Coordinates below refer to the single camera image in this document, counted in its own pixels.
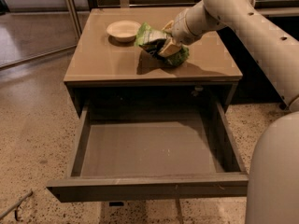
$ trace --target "wooden furniture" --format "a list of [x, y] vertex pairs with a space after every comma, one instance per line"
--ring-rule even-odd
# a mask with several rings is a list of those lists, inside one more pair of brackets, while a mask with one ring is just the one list
[[238, 80], [216, 33], [167, 67], [108, 36], [114, 21], [161, 29], [183, 7], [94, 9], [64, 83], [80, 115], [61, 202], [244, 196], [248, 174], [225, 118]]

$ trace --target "snack bag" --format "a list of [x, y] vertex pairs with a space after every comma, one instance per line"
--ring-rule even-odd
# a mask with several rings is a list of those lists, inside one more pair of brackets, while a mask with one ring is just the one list
[[169, 47], [171, 41], [172, 36], [169, 33], [155, 30], [144, 22], [136, 35], [135, 45], [167, 65], [179, 66], [187, 60], [189, 49], [182, 45], [173, 45], [171, 46], [173, 54], [168, 56], [165, 48]]

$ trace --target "speckled floor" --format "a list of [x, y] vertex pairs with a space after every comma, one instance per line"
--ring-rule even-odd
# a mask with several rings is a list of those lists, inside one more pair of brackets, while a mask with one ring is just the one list
[[[82, 23], [88, 14], [81, 14]], [[0, 64], [74, 44], [65, 14], [0, 16]], [[244, 223], [246, 198], [59, 203], [45, 186], [64, 177], [78, 117], [63, 83], [72, 51], [0, 72], [0, 213], [33, 196], [1, 223]], [[227, 118], [247, 169], [278, 104], [231, 105]]]

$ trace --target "terrazzo floor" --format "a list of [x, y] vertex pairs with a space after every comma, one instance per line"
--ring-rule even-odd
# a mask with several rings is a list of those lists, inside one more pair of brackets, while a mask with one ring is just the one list
[[[82, 26], [88, 13], [79, 15]], [[69, 16], [0, 16], [0, 65], [76, 43]], [[0, 72], [0, 213], [30, 189], [33, 195], [0, 223], [241, 224], [246, 198], [60, 203], [45, 188], [64, 177], [78, 116], [63, 78], [73, 51]], [[284, 112], [278, 104], [231, 105], [226, 113], [249, 169], [254, 145]]]

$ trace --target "green bag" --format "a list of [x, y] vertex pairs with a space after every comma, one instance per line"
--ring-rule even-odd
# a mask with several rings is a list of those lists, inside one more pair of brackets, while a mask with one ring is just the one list
[[171, 56], [160, 56], [159, 51], [164, 46], [166, 40], [169, 38], [171, 38], [171, 35], [167, 32], [155, 30], [151, 28], [146, 22], [144, 22], [139, 28], [136, 35], [135, 45], [139, 46], [158, 60], [162, 60], [167, 65], [179, 66], [184, 63], [189, 57], [189, 49], [185, 46], [182, 46], [179, 52]]

